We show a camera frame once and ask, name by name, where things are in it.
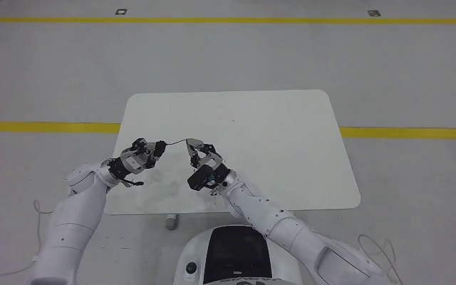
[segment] table top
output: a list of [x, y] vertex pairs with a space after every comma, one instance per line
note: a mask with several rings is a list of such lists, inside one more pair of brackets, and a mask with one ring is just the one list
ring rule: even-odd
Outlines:
[[[224, 164], [288, 210], [347, 209], [360, 194], [328, 95], [321, 90], [136, 94], [127, 103], [113, 157], [137, 138], [197, 138]], [[191, 190], [184, 142], [155, 168], [128, 176], [143, 186], [114, 187], [106, 214], [226, 212], [220, 196]]]

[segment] concrete floor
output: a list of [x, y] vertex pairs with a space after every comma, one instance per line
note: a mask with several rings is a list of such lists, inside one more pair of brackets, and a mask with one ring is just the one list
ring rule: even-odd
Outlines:
[[[119, 8], [144, 17], [366, 17], [366, 10], [379, 9], [384, 17], [443, 18], [454, 15], [456, 3], [3, 0], [0, 16], [112, 16]], [[135, 93], [319, 88], [329, 94], [339, 125], [456, 128], [455, 29], [0, 24], [0, 120], [118, 123]], [[0, 271], [21, 267], [36, 251], [33, 200], [53, 209], [66, 196], [66, 174], [110, 157], [115, 139], [0, 133]], [[389, 238], [405, 284], [452, 284], [456, 142], [344, 143], [360, 206], [296, 215], [353, 246], [362, 233]], [[168, 232], [162, 215], [105, 215], [85, 251], [79, 284], [170, 284], [191, 237], [235, 222], [228, 214], [189, 214]], [[0, 284], [26, 277], [0, 277]]]

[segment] wire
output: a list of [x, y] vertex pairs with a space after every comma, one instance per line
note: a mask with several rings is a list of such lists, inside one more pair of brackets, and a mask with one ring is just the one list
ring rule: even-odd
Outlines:
[[186, 138], [185, 138], [185, 139], [183, 139], [183, 140], [178, 140], [177, 142], [173, 142], [173, 143], [167, 143], [166, 145], [175, 145], [176, 143], [180, 143], [180, 142], [183, 142], [184, 140], [186, 140]]
[[[361, 244], [361, 238], [364, 237], [368, 240], [370, 240], [380, 251], [379, 252], [376, 252], [374, 254], [369, 254], [366, 249], [363, 247], [363, 245]], [[378, 267], [381, 268], [380, 265], [378, 265], [377, 262], [375, 262], [373, 260], [373, 258], [371, 257], [371, 255], [376, 255], [376, 254], [379, 254], [379, 253], [382, 253], [383, 255], [385, 255], [386, 259], [388, 260], [388, 263], [390, 264], [390, 268], [388, 270], [384, 270], [384, 272], [386, 273], [386, 276], [388, 276], [389, 279], [391, 279], [391, 277], [388, 275], [388, 272], [392, 269], [394, 271], [394, 274], [396, 274], [396, 277], [398, 278], [398, 281], [401, 285], [403, 285], [404, 283], [402, 282], [402, 280], [400, 279], [399, 277], [399, 274], [396, 270], [396, 268], [394, 267], [394, 263], [396, 262], [396, 253], [394, 252], [394, 247], [393, 247], [393, 244], [391, 243], [391, 241], [389, 239], [386, 239], [388, 241], [388, 243], [390, 244], [390, 247], [391, 247], [391, 251], [393, 253], [393, 261], [391, 261], [390, 257], [386, 254], [385, 250], [380, 246], [378, 245], [377, 242], [375, 242], [373, 239], [371, 239], [369, 236], [365, 235], [365, 234], [360, 234], [358, 235], [358, 244], [359, 244], [359, 247], [363, 250], [364, 254], [367, 255], [373, 263], [375, 263]]]
[[41, 251], [41, 235], [40, 235], [40, 226], [41, 226], [41, 215], [42, 214], [52, 214], [52, 211], [51, 212], [43, 212], [41, 211], [40, 209], [40, 202], [35, 199], [33, 201], [33, 207], [35, 208], [35, 211], [38, 212], [38, 223], [37, 223], [37, 227], [36, 227], [36, 236], [38, 237], [38, 250], [36, 251], [36, 254], [33, 256], [33, 259], [31, 261], [31, 263], [27, 266], [25, 266], [24, 268], [22, 269], [19, 269], [19, 270], [15, 270], [15, 271], [10, 271], [10, 272], [4, 272], [4, 273], [0, 273], [0, 277], [1, 276], [7, 276], [7, 275], [13, 275], [13, 274], [17, 274], [19, 272], [23, 272], [23, 271], [26, 271], [27, 269], [29, 269], [30, 267], [33, 266], [33, 264], [36, 262], [36, 260], [38, 259], [38, 254], [40, 253]]

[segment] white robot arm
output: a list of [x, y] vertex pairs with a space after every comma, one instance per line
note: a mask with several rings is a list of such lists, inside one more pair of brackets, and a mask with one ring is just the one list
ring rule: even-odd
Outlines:
[[[195, 139], [186, 139], [186, 143], [190, 164], [197, 169], [187, 180], [190, 188], [200, 191], [206, 187], [212, 190], [211, 195], [221, 195], [235, 217], [245, 218], [265, 238], [296, 257], [318, 285], [390, 284], [386, 274], [365, 254], [316, 233], [228, 169], [213, 145]], [[120, 157], [83, 165], [67, 176], [68, 198], [54, 210], [47, 241], [28, 284], [76, 284], [79, 263], [100, 222], [106, 194], [120, 182], [127, 187], [142, 185], [125, 177], [153, 168], [166, 145], [163, 141], [148, 143], [137, 139]]]
[[[305, 222], [264, 197], [235, 171], [228, 169], [213, 145], [187, 139], [190, 164], [197, 171], [190, 188], [220, 194], [235, 217], [243, 217], [261, 233], [298, 259], [318, 285], [390, 285], [386, 273], [348, 244], [312, 230]], [[198, 152], [205, 156], [200, 158]]]
[[137, 139], [120, 157], [97, 165], [83, 165], [72, 171], [68, 198], [58, 203], [48, 226], [44, 248], [39, 253], [30, 285], [74, 285], [84, 249], [100, 223], [106, 194], [119, 182], [129, 187], [142, 185], [125, 179], [153, 168], [166, 143]]

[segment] yellow stripe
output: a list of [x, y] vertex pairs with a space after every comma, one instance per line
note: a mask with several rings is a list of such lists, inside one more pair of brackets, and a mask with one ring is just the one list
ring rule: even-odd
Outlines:
[[0, 132], [15, 133], [119, 133], [117, 123], [0, 122]]
[[[119, 123], [0, 122], [0, 132], [12, 133], [119, 133]], [[456, 128], [340, 127], [344, 138], [456, 140]]]
[[340, 127], [344, 138], [456, 140], [452, 128], [352, 128]]
[[388, 18], [0, 18], [0, 23], [42, 24], [325, 24], [456, 25], [456, 19]]

